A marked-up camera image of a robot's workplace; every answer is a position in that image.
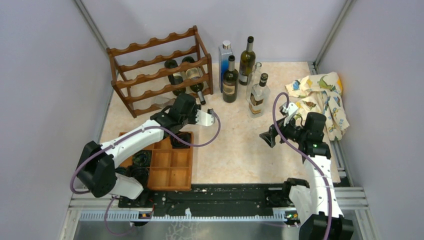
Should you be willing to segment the green wine bottle white label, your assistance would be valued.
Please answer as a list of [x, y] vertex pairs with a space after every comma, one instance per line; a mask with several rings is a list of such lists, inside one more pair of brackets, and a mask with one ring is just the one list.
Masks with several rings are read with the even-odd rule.
[[[166, 60], [164, 62], [164, 67], [167, 68], [167, 69], [173, 69], [173, 68], [178, 67], [178, 63], [174, 59]], [[181, 75], [180, 72], [173, 73], [171, 75], [168, 75], [167, 77], [168, 77], [170, 84], [173, 85], [173, 86], [179, 85], [179, 84], [183, 83], [183, 81], [184, 81], [183, 76]], [[175, 96], [178, 96], [182, 93], [186, 93], [186, 88], [182, 87], [182, 88], [173, 90], [172, 93]]]

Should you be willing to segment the green wine bottle dark label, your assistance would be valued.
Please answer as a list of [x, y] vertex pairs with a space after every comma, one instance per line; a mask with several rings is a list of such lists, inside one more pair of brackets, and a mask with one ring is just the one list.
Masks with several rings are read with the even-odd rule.
[[[182, 59], [182, 63], [195, 63], [196, 61], [194, 60], [193, 57], [191, 56], [186, 56]], [[190, 80], [198, 80], [201, 78], [201, 74], [199, 71], [198, 67], [192, 67], [189, 68], [185, 71], [185, 75], [187, 79]], [[203, 94], [203, 88], [204, 88], [204, 84], [202, 82], [200, 83], [196, 83], [190, 86], [190, 89], [197, 94], [199, 100], [200, 100], [200, 104], [201, 105], [205, 105], [206, 104], [206, 100]]]

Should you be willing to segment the clear liquor bottle black cap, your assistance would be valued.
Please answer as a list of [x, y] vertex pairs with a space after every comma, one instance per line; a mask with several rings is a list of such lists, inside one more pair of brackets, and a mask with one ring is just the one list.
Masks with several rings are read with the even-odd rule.
[[270, 89], [267, 86], [269, 75], [262, 73], [259, 82], [254, 84], [248, 96], [248, 109], [252, 118], [258, 118], [263, 115], [267, 103]]

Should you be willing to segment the clear square glass bottle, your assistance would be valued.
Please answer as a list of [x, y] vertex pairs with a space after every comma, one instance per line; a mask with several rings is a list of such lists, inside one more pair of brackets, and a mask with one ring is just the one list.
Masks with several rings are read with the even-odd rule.
[[153, 106], [159, 109], [164, 109], [166, 107], [172, 107], [176, 101], [176, 98], [169, 98], [164, 96], [155, 96], [153, 99]]

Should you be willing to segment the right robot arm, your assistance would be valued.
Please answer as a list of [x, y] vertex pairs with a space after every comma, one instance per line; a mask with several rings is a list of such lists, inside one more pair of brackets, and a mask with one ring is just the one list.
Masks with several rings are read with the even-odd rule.
[[345, 218], [335, 195], [331, 151], [323, 141], [325, 120], [323, 114], [309, 112], [303, 126], [297, 125], [295, 119], [287, 124], [280, 119], [259, 135], [271, 148], [279, 133], [283, 135], [281, 143], [298, 144], [295, 151], [302, 157], [309, 180], [288, 178], [283, 183], [281, 199], [296, 208], [300, 240], [350, 240], [354, 233], [354, 224]]

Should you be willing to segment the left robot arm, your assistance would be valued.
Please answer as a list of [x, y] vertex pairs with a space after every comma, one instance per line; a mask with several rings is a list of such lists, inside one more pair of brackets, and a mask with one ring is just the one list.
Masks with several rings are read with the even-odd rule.
[[70, 189], [79, 194], [74, 187], [75, 179], [79, 179], [87, 188], [85, 192], [96, 198], [118, 195], [144, 207], [149, 203], [150, 193], [134, 177], [117, 173], [116, 169], [138, 151], [175, 135], [186, 125], [211, 126], [214, 123], [212, 110], [202, 111], [192, 95], [183, 93], [172, 105], [120, 137], [104, 143], [88, 142], [71, 177]]

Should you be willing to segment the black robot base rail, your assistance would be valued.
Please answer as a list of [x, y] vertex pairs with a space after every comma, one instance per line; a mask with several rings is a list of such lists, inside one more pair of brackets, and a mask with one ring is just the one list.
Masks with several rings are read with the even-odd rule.
[[193, 184], [189, 191], [145, 190], [135, 199], [120, 197], [118, 207], [153, 208], [155, 217], [268, 217], [290, 208], [283, 183]]

